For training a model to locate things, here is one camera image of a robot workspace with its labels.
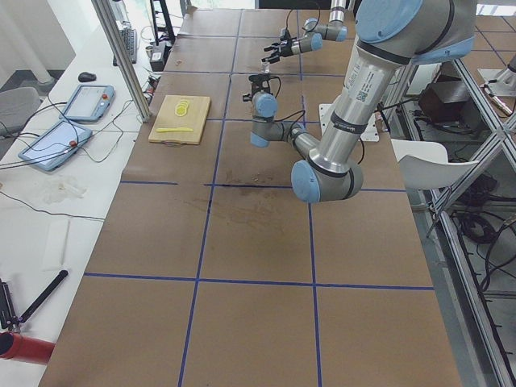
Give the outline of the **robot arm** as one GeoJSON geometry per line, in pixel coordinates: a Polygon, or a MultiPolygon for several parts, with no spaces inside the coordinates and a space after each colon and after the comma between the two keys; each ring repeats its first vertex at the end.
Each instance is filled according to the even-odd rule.
{"type": "Polygon", "coordinates": [[[347,37],[347,27],[344,25],[345,14],[351,10],[354,15],[358,11],[361,1],[332,1],[330,15],[327,23],[320,22],[317,18],[309,18],[302,26],[304,34],[300,37],[292,37],[288,28],[288,20],[291,10],[287,14],[285,27],[281,29],[278,42],[264,48],[265,52],[271,52],[269,56],[261,59],[263,65],[277,63],[282,57],[300,55],[305,52],[313,52],[322,48],[323,41],[342,42],[347,37]]]}
{"type": "Polygon", "coordinates": [[[304,202],[345,200],[358,193],[363,174],[350,155],[394,73],[408,64],[466,56],[474,46],[476,2],[360,1],[355,20],[355,52],[321,139],[299,123],[275,120],[277,99],[268,85],[272,75],[251,75],[252,91],[243,96],[253,106],[252,144],[263,148],[285,141],[302,156],[293,166],[291,183],[304,202]]]}

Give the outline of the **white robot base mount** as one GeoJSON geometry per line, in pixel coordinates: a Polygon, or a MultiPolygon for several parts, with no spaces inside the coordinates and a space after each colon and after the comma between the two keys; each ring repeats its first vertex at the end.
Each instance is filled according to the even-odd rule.
{"type": "MultiPolygon", "coordinates": [[[[318,105],[318,114],[319,114],[319,123],[321,127],[321,134],[323,135],[327,128],[333,123],[331,120],[331,116],[334,113],[336,102],[332,104],[319,104],[318,105]]],[[[380,136],[378,134],[377,126],[376,126],[376,118],[375,114],[370,114],[366,117],[366,120],[363,119],[349,119],[346,118],[344,121],[348,126],[354,127],[361,131],[360,138],[364,142],[378,142],[380,140],[380,136]]]]}

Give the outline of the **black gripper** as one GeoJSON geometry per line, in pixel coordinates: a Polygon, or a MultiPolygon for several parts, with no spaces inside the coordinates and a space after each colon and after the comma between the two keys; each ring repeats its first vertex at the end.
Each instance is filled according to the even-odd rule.
{"type": "Polygon", "coordinates": [[[282,40],[281,42],[274,42],[264,48],[265,52],[273,52],[272,56],[261,59],[262,63],[277,63],[281,57],[289,57],[293,55],[293,40],[282,40]]]}
{"type": "Polygon", "coordinates": [[[255,95],[259,92],[271,93],[270,80],[277,79],[278,76],[271,74],[253,74],[248,77],[248,80],[252,84],[252,94],[255,95]]]}

